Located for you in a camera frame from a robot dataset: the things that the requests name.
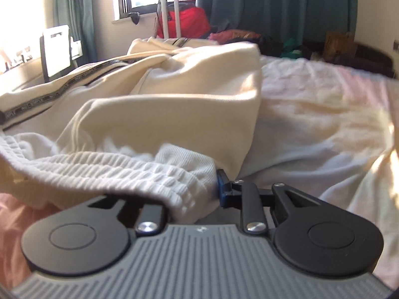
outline small logo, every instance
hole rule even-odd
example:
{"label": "small logo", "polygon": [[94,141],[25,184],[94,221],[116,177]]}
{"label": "small logo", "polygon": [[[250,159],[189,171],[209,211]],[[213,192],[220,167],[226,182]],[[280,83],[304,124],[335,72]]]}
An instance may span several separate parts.
{"label": "small logo", "polygon": [[207,231],[208,228],[206,228],[205,226],[201,226],[197,228],[197,231],[199,231],[200,233],[205,233],[205,231]]}

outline pink blanket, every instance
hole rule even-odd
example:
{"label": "pink blanket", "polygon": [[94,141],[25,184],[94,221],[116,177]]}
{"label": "pink blanket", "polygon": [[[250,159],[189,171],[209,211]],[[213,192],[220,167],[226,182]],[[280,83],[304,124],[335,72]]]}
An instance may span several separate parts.
{"label": "pink blanket", "polygon": [[3,286],[12,289],[30,275],[20,248],[23,232],[34,222],[58,211],[51,204],[41,210],[33,209],[11,195],[0,194],[0,283]]}

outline waffle-textured towel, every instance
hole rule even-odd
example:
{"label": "waffle-textured towel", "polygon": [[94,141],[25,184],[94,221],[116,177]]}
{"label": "waffle-textured towel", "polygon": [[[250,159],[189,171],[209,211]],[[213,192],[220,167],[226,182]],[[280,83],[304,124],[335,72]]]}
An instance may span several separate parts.
{"label": "waffle-textured towel", "polygon": [[0,174],[3,190],[62,209],[93,194],[135,193],[187,223],[215,209],[215,166],[235,178],[252,143],[258,49],[157,46],[140,41],[133,54],[2,95],[0,156],[29,178],[17,186]]}

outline black round pad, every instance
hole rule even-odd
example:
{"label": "black round pad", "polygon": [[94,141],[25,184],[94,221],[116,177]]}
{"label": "black round pad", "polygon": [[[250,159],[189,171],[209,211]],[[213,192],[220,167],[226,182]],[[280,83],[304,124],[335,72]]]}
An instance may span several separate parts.
{"label": "black round pad", "polygon": [[94,228],[84,224],[67,224],[50,233],[50,242],[60,249],[81,249],[92,244],[97,237]]}
{"label": "black round pad", "polygon": [[321,223],[309,230],[310,240],[320,247],[343,248],[355,240],[355,233],[349,227],[338,223]]}
{"label": "black round pad", "polygon": [[384,246],[374,224],[330,205],[298,208],[278,226],[273,240],[293,266],[337,278],[371,272]]}
{"label": "black round pad", "polygon": [[33,270],[83,276],[116,262],[129,248],[125,226],[107,210],[67,210],[27,229],[21,249]]}

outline red bag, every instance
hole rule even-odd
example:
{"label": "red bag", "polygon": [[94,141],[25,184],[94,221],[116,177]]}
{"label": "red bag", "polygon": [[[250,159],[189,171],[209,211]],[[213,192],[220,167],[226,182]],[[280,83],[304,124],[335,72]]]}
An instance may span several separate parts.
{"label": "red bag", "polygon": [[[211,31],[211,26],[209,25],[208,19],[205,15],[205,11],[202,8],[192,6],[185,10],[181,10],[179,13],[182,37],[199,38],[202,35]],[[168,21],[169,37],[176,38],[175,12],[168,11],[168,14],[170,16]],[[159,17],[157,34],[160,38],[164,37],[164,30],[162,28],[162,16]]]}

